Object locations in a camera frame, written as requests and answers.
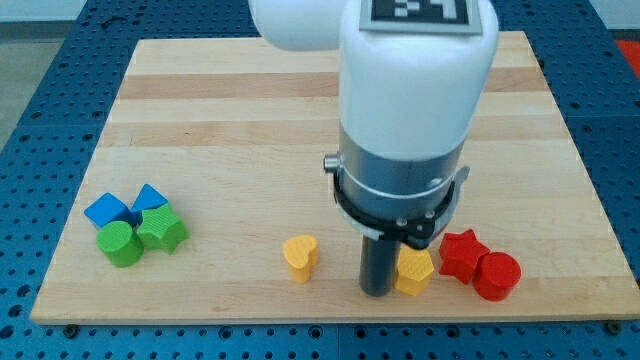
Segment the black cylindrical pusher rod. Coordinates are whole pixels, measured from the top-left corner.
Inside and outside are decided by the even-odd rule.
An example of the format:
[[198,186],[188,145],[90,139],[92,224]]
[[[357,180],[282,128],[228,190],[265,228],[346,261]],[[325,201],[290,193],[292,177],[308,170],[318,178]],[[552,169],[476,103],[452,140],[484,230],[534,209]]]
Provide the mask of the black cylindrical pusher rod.
[[363,237],[359,285],[369,296],[381,297],[393,285],[400,242]]

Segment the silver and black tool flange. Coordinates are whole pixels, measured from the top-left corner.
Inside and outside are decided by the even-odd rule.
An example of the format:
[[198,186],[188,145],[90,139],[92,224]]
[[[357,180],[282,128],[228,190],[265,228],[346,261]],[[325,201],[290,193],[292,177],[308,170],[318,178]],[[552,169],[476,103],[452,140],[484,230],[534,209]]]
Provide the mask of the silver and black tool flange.
[[339,150],[324,158],[343,216],[373,240],[397,240],[424,249],[456,210],[469,169],[458,168],[464,144],[417,160],[391,159],[357,143],[344,129]]

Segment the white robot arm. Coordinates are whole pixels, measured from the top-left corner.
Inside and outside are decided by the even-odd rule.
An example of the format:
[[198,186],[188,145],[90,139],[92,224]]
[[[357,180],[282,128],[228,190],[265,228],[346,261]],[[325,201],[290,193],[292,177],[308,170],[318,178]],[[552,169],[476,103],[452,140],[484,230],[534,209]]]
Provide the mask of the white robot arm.
[[488,1],[249,0],[259,34],[339,53],[339,147],[324,158],[337,207],[363,237],[359,284],[392,287],[399,249],[426,248],[456,210],[458,166],[499,24]]

